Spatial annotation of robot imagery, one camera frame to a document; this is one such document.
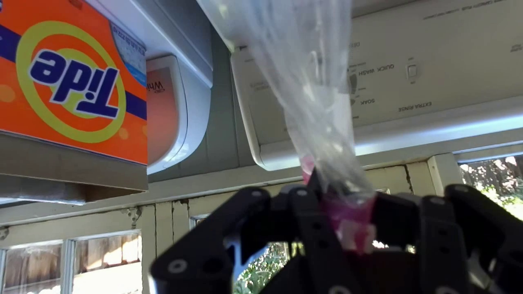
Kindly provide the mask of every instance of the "white wall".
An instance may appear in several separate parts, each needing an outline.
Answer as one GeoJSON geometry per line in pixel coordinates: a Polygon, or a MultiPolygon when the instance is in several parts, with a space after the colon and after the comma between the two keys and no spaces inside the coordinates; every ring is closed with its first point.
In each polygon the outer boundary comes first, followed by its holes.
{"type": "MultiPolygon", "coordinates": [[[[442,189],[442,181],[461,181],[461,178],[450,178],[450,171],[455,169],[458,174],[458,163],[452,155],[435,156],[424,161],[404,163],[398,166],[386,166],[378,169],[368,169],[367,176],[380,191],[388,192],[416,192],[416,194],[435,194],[442,189]]],[[[264,186],[272,194],[277,194],[286,182],[298,182],[296,171],[290,171],[288,176],[280,179],[249,174],[246,169],[223,171],[216,174],[205,174],[200,178],[190,179],[175,179],[167,182],[159,182],[154,186],[152,197],[149,202],[139,202],[138,199],[146,197],[130,197],[136,202],[133,205],[141,207],[141,215],[133,218],[133,209],[126,207],[105,207],[100,210],[100,204],[92,207],[67,207],[66,212],[58,213],[40,213],[38,217],[30,217],[28,223],[18,217],[15,225],[9,227],[5,238],[0,236],[0,248],[10,248],[22,243],[35,243],[43,240],[61,240],[61,238],[79,238],[89,235],[103,235],[126,230],[141,230],[143,233],[143,248],[144,248],[144,285],[148,289],[148,271],[151,261],[166,251],[175,240],[184,236],[192,225],[192,217],[201,217],[211,213],[218,205],[226,202],[236,189],[242,186],[264,186]],[[184,191],[180,182],[185,182],[185,194],[170,194],[184,191]]]]}

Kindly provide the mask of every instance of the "window frame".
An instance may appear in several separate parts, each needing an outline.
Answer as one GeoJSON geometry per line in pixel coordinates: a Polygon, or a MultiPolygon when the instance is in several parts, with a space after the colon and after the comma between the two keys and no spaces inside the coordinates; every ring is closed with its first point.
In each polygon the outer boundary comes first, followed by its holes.
{"type": "Polygon", "coordinates": [[[4,287],[5,256],[14,246],[63,241],[61,292],[71,294],[76,277],[77,241],[87,238],[139,231],[143,238],[143,292],[149,290],[149,266],[156,258],[156,210],[154,205],[141,207],[141,215],[131,217],[130,209],[102,213],[72,215],[48,222],[22,223],[7,228],[0,238],[0,282],[4,287]]]}

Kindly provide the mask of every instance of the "tide logo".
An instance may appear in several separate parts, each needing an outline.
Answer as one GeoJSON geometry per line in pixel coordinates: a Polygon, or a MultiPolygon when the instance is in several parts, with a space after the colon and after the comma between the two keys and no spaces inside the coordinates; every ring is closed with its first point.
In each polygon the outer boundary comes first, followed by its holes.
{"type": "Polygon", "coordinates": [[[33,111],[67,138],[102,143],[123,127],[121,73],[112,53],[79,26],[33,24],[17,47],[17,75],[33,111]]]}
{"type": "Polygon", "coordinates": [[[33,62],[32,76],[38,83],[56,84],[53,102],[64,104],[72,91],[82,93],[84,101],[77,104],[79,112],[115,119],[117,107],[108,106],[117,84],[117,68],[90,68],[87,63],[67,60],[53,50],[41,50],[33,62]]]}

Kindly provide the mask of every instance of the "window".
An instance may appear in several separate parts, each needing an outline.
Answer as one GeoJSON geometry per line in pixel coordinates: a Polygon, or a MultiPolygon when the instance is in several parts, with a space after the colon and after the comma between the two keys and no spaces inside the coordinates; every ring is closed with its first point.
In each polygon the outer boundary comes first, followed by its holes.
{"type": "Polygon", "coordinates": [[[523,220],[523,156],[499,156],[494,160],[460,164],[463,182],[476,186],[492,200],[523,220]]]}
{"type": "Polygon", "coordinates": [[[7,249],[2,294],[59,294],[61,258],[63,241],[7,249]]]}
{"type": "MultiPolygon", "coordinates": [[[[210,213],[190,217],[190,230],[195,228],[210,213]]],[[[234,294],[259,294],[265,284],[291,259],[288,243],[270,243],[257,256],[252,258],[247,267],[237,272],[233,280],[234,294]]]]}
{"type": "Polygon", "coordinates": [[[143,292],[143,240],[139,233],[77,241],[74,294],[143,292]]]}
{"type": "Polygon", "coordinates": [[[139,231],[17,244],[4,251],[2,294],[139,294],[139,231]]]}

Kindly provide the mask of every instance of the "yellow logo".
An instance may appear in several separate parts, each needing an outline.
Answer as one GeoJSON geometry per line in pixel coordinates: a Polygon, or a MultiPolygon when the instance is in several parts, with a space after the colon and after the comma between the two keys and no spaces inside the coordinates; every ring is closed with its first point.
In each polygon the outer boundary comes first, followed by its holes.
{"type": "Polygon", "coordinates": [[[59,133],[84,143],[99,143],[112,138],[126,117],[126,89],[110,52],[84,29],[63,22],[43,21],[32,26],[20,39],[17,48],[18,83],[33,111],[59,133]],[[77,39],[99,53],[103,68],[89,53],[63,47],[59,50],[38,45],[53,35],[77,39]],[[76,119],[59,115],[51,104],[64,106],[76,119]],[[81,129],[77,120],[105,119],[99,129],[81,129]]]}

